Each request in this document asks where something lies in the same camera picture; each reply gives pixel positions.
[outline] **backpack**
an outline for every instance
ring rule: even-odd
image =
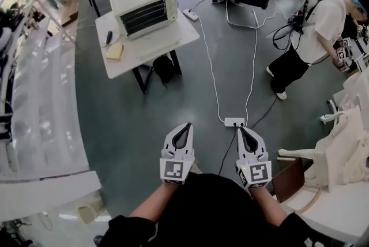
[[[166,55],[156,58],[152,66],[164,85],[173,78],[174,65]]]

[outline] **white t-shirt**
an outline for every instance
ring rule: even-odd
[[[327,51],[318,41],[317,32],[333,45],[344,30],[345,19],[344,0],[321,0],[308,20],[304,20],[304,34],[300,37],[299,33],[293,32],[291,35],[291,43],[300,58],[306,63],[314,63],[325,56]]]

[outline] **floor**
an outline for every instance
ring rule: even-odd
[[[200,0],[178,0],[179,8],[193,7]],[[100,13],[109,12],[109,0],[96,0]],[[301,0],[277,0],[291,15]],[[254,24],[249,6],[230,8],[232,21]],[[259,21],[278,11],[270,0],[266,10],[256,8]],[[230,26],[224,5],[206,0],[196,8],[200,16],[217,83],[220,115],[246,117],[245,102],[250,92],[255,30]],[[128,215],[160,184],[159,157],[167,133],[178,125],[194,125],[195,157],[205,173],[217,174],[234,131],[217,117],[217,103],[203,35],[177,50],[183,76],[175,77],[168,88],[154,75],[148,93],[143,95],[132,72],[114,80],[107,77],[95,28],[96,14],[88,0],[81,0],[76,46],[76,91],[78,115],[86,153],[96,170],[101,195],[111,216]],[[257,31],[253,93],[248,103],[248,126],[269,108],[275,95],[265,68],[281,52],[265,35],[283,25],[277,15]],[[272,160],[273,174],[280,170],[276,161],[280,148],[313,148],[329,128],[319,117],[329,112],[326,100],[342,88],[345,76],[327,59],[312,66],[306,75],[287,88],[288,99],[277,101],[270,113],[254,128],[265,140]],[[239,182],[234,163],[236,144],[224,162],[221,175]]]

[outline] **extension cord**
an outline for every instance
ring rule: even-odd
[[[225,118],[225,127],[244,127],[244,118]]]
[[[195,12],[192,12],[189,9],[185,9],[182,12],[183,12],[184,16],[186,16],[190,20],[192,20],[192,21],[197,21],[198,20],[198,15]]]

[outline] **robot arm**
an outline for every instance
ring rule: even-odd
[[[263,138],[249,128],[238,128],[236,173],[245,190],[265,186],[272,180],[272,163],[268,161]]]
[[[191,123],[179,125],[166,136],[160,158],[160,178],[164,182],[184,184],[195,161],[193,136]]]

